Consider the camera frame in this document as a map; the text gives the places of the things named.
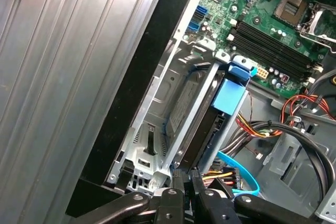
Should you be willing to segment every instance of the capacitor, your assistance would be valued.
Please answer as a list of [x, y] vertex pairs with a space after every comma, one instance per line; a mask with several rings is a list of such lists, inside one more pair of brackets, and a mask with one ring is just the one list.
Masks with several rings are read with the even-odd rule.
[[237, 6], [235, 6], [235, 5], [231, 6], [231, 11], [234, 12], [234, 13], [235, 13], [236, 11], [238, 11]]
[[277, 79], [272, 79], [272, 80], [271, 80], [271, 84], [272, 84], [273, 86], [275, 86], [275, 85], [277, 84], [277, 82], [278, 82]]

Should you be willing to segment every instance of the metal bracket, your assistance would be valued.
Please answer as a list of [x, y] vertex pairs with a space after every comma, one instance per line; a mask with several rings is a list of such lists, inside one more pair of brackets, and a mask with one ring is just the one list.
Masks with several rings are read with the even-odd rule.
[[304, 24], [303, 27], [300, 29], [300, 36], [304, 39], [318, 43], [324, 47], [328, 47], [332, 54], [336, 54], [336, 51], [333, 51], [333, 48], [331, 46], [326, 45], [317, 40], [317, 39], [320, 39], [320, 40], [328, 41], [331, 43], [336, 43], [336, 39], [329, 38], [326, 34], [322, 34], [322, 35], [315, 34], [316, 28], [318, 26], [318, 22], [321, 19], [323, 13], [327, 10], [331, 11], [334, 15], [336, 15], [335, 7], [316, 2], [314, 7], [312, 8], [313, 15], [311, 19], [309, 20], [309, 22]]
[[315, 214], [323, 220], [336, 223], [336, 182], [330, 187]]

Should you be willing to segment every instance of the aluminum panel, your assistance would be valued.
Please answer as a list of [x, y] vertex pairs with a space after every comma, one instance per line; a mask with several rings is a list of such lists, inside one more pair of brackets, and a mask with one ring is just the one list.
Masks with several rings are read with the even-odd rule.
[[60, 223], [158, 0], [0, 0], [0, 220]]

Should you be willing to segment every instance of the black cable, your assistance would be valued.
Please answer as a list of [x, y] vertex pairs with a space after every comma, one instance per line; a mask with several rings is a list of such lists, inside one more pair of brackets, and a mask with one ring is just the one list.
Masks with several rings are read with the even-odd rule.
[[[326, 195], [327, 191], [329, 190], [329, 188], [331, 187], [332, 183], [335, 180], [335, 171], [333, 165], [329, 160], [329, 158], [326, 156], [326, 154], [308, 136], [286, 124], [278, 122], [271, 122], [270, 124], [270, 122], [254, 121], [251, 122], [251, 125], [256, 131], [264, 129], [272, 129], [285, 132], [295, 137], [301, 143], [317, 175], [320, 188], [320, 202], [321, 202], [323, 197]], [[247, 132], [240, 132], [235, 137], [236, 139], [233, 141], [235, 145], [228, 150], [228, 153], [231, 156], [235, 156], [250, 142], [247, 141], [248, 137], [250, 137]], [[310, 216], [310, 218], [319, 220], [314, 215], [314, 212]]]

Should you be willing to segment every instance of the wire bundle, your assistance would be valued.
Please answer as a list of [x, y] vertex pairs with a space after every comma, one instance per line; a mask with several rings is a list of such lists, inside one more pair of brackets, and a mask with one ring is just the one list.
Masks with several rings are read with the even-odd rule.
[[235, 174], [233, 172], [223, 173], [220, 171], [209, 171], [202, 178], [205, 187], [208, 187], [215, 178], [221, 179], [226, 185], [234, 186], [236, 184]]
[[[319, 106], [331, 119], [335, 120], [335, 118], [331, 115], [329, 106], [324, 98], [319, 97], [318, 95], [303, 95], [303, 94], [298, 94], [294, 95], [291, 98], [289, 98], [284, 105], [282, 106], [281, 109], [281, 115], [280, 115], [280, 123], [285, 123], [285, 114], [286, 114], [286, 108], [289, 106], [289, 115], [294, 116], [301, 108], [301, 106], [296, 106], [296, 103], [298, 101], [302, 100], [307, 100], [313, 103], [316, 103], [317, 106]], [[246, 119], [243, 117], [241, 113], [238, 114], [236, 118], [237, 124], [249, 135], [252, 137], [270, 137], [270, 136], [279, 136], [281, 135], [281, 131], [274, 131], [274, 132], [258, 132], [256, 131], [252, 125], [250, 125]], [[294, 125], [293, 121], [288, 122], [290, 126]]]

